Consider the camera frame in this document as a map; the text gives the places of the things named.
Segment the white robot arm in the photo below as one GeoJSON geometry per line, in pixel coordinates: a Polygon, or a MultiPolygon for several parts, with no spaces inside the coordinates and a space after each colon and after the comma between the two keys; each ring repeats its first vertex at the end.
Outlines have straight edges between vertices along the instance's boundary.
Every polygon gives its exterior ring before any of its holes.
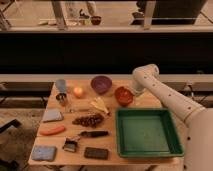
{"type": "Polygon", "coordinates": [[[131,89],[145,89],[157,97],[188,127],[183,171],[213,171],[213,108],[206,108],[157,79],[155,64],[137,67],[132,72],[131,89]]]}

